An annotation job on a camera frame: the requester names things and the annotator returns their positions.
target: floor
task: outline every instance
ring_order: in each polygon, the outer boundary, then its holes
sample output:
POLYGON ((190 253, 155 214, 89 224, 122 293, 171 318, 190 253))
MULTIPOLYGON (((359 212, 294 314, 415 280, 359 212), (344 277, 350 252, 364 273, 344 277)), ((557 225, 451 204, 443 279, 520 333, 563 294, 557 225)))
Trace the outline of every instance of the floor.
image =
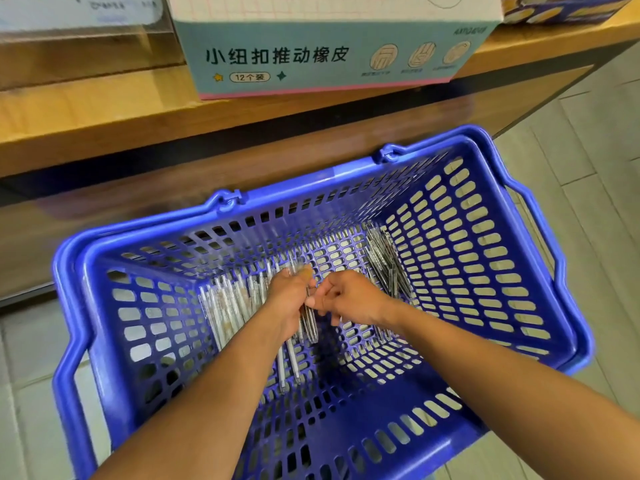
MULTIPOLYGON (((508 170, 535 193, 568 259, 574 298, 598 354, 581 381, 640 416, 640 44, 496 140, 508 170)), ((528 211, 513 195, 550 268, 528 211)), ((51 377, 68 340, 43 297, 0 310, 0 478, 71 480, 51 377)), ((76 373, 96 455, 109 439, 88 361, 76 373)), ((437 480, 536 480, 489 434, 437 480)))

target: person's left hand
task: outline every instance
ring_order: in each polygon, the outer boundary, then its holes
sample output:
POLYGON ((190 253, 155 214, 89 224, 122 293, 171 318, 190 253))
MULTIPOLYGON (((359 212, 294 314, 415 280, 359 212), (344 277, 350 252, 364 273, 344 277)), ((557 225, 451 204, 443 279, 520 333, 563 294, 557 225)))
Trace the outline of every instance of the person's left hand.
POLYGON ((307 287, 316 288, 316 281, 308 264, 293 276, 288 269, 284 268, 269 284, 267 301, 264 305, 272 310, 271 313, 281 324, 283 342, 290 339, 298 330, 300 307, 307 298, 307 287))

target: shopping basket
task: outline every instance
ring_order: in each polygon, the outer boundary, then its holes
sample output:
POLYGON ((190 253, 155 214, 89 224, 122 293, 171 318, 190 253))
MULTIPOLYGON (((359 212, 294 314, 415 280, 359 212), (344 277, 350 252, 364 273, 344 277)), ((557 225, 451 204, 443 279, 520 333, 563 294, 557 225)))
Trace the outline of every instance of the shopping basket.
MULTIPOLYGON (((258 273, 265 257, 319 237, 306 256, 318 279, 361 269, 368 221, 393 236, 416 307, 567 373, 592 357, 540 209, 489 135, 465 126, 66 241, 54 278, 70 343, 53 384, 78 478, 97 468, 74 384, 85 350, 116 449, 217 353, 196 297, 212 274, 258 273), (536 220, 553 278, 507 187, 536 220)), ((296 348, 304 382, 289 377, 280 394, 272 370, 234 478, 423 478, 487 431, 402 338, 380 344, 370 327, 318 323, 319 343, 296 348)))

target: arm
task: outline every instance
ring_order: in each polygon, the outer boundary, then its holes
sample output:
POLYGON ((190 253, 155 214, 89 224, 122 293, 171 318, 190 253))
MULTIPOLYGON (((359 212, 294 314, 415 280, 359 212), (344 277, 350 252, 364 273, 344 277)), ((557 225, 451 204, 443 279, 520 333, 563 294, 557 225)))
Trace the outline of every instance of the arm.
POLYGON ((547 480, 640 478, 640 422, 571 377, 393 300, 352 271, 329 275, 307 304, 404 336, 547 480))
POLYGON ((94 480, 224 479, 236 462, 278 348, 298 329, 309 269, 280 272, 263 307, 193 384, 113 453, 94 480))

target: person's right hand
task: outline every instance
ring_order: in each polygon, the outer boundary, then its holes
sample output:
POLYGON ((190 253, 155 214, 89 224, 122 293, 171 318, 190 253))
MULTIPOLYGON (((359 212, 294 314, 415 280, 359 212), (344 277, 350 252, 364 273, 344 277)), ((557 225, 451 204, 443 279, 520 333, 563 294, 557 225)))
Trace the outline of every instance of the person's right hand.
POLYGON ((342 317, 343 321, 388 328, 385 315, 392 302, 366 276, 347 270, 329 274, 305 304, 318 310, 320 316, 331 312, 333 326, 338 326, 342 317))

